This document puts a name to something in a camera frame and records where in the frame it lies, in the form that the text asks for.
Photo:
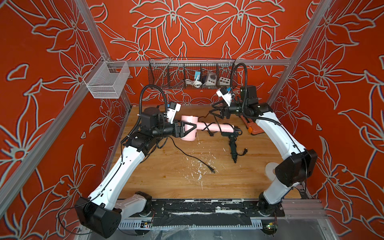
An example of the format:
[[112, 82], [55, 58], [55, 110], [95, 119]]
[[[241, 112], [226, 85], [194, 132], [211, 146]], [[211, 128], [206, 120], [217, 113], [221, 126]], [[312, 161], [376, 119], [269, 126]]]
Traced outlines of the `pink hair dryer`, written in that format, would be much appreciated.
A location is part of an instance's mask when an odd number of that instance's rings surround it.
[[238, 133], [239, 128], [230, 124], [203, 123], [199, 122], [199, 118], [195, 116], [182, 116], [182, 122], [193, 123], [197, 125], [197, 129], [192, 131], [187, 137], [181, 138], [183, 141], [194, 141], [197, 137], [197, 131], [207, 131], [210, 133]]

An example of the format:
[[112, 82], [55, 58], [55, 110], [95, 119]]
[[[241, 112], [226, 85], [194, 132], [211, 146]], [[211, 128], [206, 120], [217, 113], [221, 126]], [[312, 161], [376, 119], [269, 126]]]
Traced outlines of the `dark green hair dryer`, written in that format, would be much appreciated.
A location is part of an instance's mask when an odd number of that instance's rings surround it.
[[237, 137], [239, 136], [237, 133], [221, 133], [221, 135], [223, 137], [228, 137], [229, 138], [229, 146], [230, 146], [230, 149], [231, 149], [231, 156], [232, 156], [232, 159], [234, 161], [234, 163], [236, 164], [237, 163], [237, 160], [238, 160], [238, 152], [237, 152], [237, 144], [236, 144], [236, 140], [237, 140]]

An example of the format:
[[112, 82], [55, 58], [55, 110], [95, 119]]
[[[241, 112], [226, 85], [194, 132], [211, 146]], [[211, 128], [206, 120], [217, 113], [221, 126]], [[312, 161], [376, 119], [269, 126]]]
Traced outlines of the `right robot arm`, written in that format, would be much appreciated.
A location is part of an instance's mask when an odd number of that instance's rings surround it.
[[270, 186], [259, 195], [257, 211], [269, 217], [277, 211], [283, 198], [299, 183], [306, 183], [317, 161], [315, 150], [308, 150], [300, 144], [279, 121], [273, 109], [267, 103], [260, 103], [255, 86], [248, 85], [248, 72], [244, 63], [235, 65], [230, 74], [233, 81], [238, 67], [244, 69], [244, 86], [240, 95], [234, 98], [230, 86], [216, 91], [220, 101], [212, 105], [210, 114], [220, 119], [229, 119], [231, 115], [253, 120], [274, 143], [283, 161], [275, 168], [275, 178]]

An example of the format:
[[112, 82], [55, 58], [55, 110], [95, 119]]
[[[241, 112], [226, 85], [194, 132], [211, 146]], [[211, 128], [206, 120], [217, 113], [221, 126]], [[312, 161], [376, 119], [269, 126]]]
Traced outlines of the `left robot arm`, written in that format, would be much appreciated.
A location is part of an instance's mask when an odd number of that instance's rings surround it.
[[135, 214], [149, 215], [152, 212], [152, 197], [136, 192], [132, 197], [119, 202], [118, 198], [134, 170], [159, 142], [168, 137], [188, 138], [198, 128], [194, 117], [175, 120], [179, 104], [164, 101], [165, 110], [143, 109], [133, 129], [121, 141], [122, 153], [107, 176], [86, 198], [80, 197], [73, 209], [82, 226], [107, 239], [119, 228], [122, 220]]

